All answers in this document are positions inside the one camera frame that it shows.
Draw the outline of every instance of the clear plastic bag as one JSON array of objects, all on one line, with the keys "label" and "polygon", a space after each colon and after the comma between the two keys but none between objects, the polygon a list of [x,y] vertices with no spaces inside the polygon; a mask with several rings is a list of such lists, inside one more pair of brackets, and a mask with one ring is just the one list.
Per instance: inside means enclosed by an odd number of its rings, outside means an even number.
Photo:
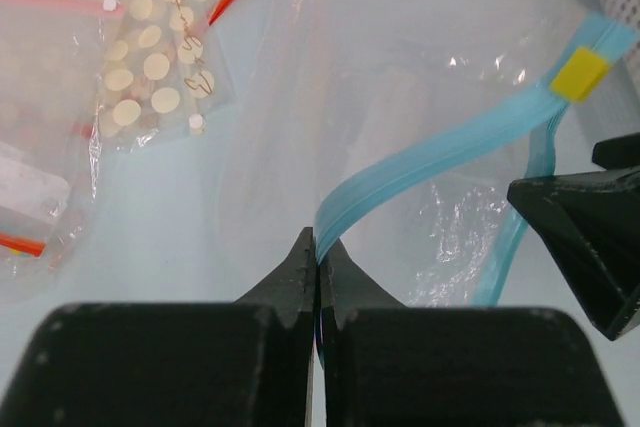
[{"label": "clear plastic bag", "polygon": [[118,0],[127,15],[107,52],[99,124],[107,146],[142,147],[200,134],[204,115],[233,99],[210,21],[229,0]]},{"label": "clear plastic bag", "polygon": [[15,280],[2,283],[6,299],[45,279],[85,229],[101,151],[96,91],[123,9],[91,0],[0,8],[0,277]]},{"label": "clear plastic bag", "polygon": [[551,81],[635,34],[565,0],[272,5],[218,203],[230,257],[273,265],[315,219],[321,259],[353,225],[404,302],[495,302],[523,231],[508,184],[553,172]]}]

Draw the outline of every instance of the yellow tab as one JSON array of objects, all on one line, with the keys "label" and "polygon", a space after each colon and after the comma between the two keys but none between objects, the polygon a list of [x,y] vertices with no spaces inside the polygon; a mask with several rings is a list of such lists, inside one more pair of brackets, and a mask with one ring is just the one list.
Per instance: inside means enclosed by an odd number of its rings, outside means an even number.
[{"label": "yellow tab", "polygon": [[582,102],[609,73],[611,64],[586,47],[578,47],[560,70],[551,90],[572,102]]}]

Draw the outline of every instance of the white table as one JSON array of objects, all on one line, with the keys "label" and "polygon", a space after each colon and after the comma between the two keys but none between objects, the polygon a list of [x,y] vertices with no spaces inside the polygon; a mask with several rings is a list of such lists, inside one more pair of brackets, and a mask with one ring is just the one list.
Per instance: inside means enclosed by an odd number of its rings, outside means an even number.
[{"label": "white table", "polygon": [[[596,0],[581,0],[592,7]],[[239,97],[258,45],[265,0],[244,0],[220,23],[220,35]],[[57,283],[27,301],[0,307],[0,386],[11,378],[30,334],[55,306],[75,301],[225,301],[258,279],[239,272],[216,248],[216,188],[237,110],[209,120],[204,137],[162,145],[105,162],[110,182],[101,208]],[[591,170],[595,141],[640,130],[640,107],[616,72],[591,101],[574,108],[558,133],[558,172]],[[560,308],[590,337],[630,425],[640,425],[640,329],[615,343],[595,331],[542,242],[529,232],[509,275],[502,305]],[[316,373],[317,401],[322,401]],[[321,408],[314,424],[323,425]]]}]

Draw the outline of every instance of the blue zipper seal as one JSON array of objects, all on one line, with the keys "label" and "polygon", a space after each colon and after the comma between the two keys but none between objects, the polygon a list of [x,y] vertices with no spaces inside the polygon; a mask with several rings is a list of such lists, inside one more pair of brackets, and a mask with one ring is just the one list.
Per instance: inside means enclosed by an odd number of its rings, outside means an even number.
[{"label": "blue zipper seal", "polygon": [[[487,155],[531,133],[527,176],[553,173],[553,138],[569,102],[549,90],[551,81],[578,47],[616,62],[636,42],[636,33],[613,20],[590,14],[556,65],[534,86],[496,108],[433,136],[358,172],[320,205],[315,219],[316,257],[322,262],[333,243],[376,207],[440,173]],[[495,303],[502,291],[526,224],[511,212],[503,224],[473,300]]]}]

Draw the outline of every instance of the white label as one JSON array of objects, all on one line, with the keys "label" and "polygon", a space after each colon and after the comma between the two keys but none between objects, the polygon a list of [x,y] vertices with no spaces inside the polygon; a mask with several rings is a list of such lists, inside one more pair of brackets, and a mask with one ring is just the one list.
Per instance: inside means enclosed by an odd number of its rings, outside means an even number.
[{"label": "white label", "polygon": [[0,146],[0,207],[54,225],[67,207],[68,182],[3,156],[5,145]]}]

